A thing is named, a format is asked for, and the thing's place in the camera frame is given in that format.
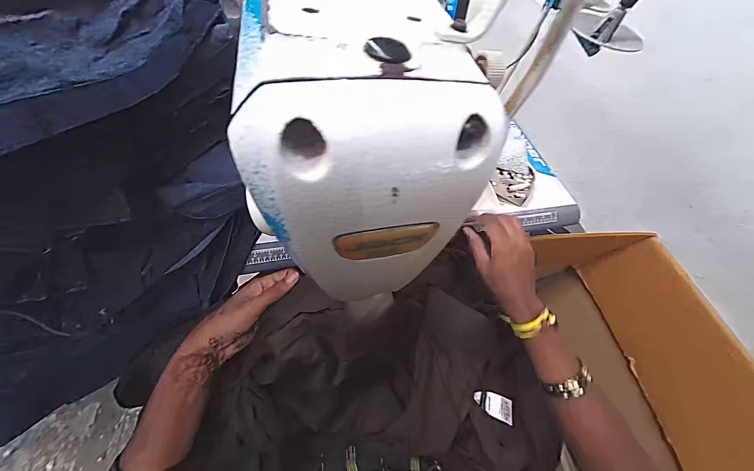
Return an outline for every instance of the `right hand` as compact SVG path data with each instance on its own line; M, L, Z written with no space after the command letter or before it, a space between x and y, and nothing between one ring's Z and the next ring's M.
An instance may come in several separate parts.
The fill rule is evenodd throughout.
M543 311L535 290L535 256L519 219L507 215L481 215L490 239L490 255L475 230L464 228L476 268L499 305L515 323L525 323Z

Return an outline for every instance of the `clothing tag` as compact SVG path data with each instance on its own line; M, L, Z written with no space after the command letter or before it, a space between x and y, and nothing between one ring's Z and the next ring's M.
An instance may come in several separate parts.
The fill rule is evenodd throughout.
M514 426L514 419L511 416L514 402L507 397L490 391L476 391L473 393L473 400L482 406L489 416L511 427Z

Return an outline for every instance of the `concrete floor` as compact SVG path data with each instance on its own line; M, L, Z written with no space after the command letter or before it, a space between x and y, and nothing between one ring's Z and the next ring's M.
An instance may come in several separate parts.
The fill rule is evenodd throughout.
M106 471L136 427L141 407L121 409L116 381L65 404L0 447L0 471Z
M511 1L480 46L513 56L538 11ZM754 352L754 3L645 0L627 24L643 52L569 37L517 121L587 230L659 232Z

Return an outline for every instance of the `yellow wristband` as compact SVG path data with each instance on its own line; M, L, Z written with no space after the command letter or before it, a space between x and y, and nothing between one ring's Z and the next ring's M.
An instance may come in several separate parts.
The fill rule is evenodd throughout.
M557 317L551 313L548 307L544 307L540 314L529 322L517 324L510 317L500 314L499 317L508 323L514 330L514 334L520 338L532 338L547 325L557 324Z

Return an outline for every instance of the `gold watch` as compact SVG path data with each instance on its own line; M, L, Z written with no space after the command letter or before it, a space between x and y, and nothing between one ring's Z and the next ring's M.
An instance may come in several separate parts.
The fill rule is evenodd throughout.
M578 358L578 366L577 375L557 385L543 383L543 389L550 395L562 399L577 399L583 396L586 393L586 387L592 383L592 376L590 376L580 358Z

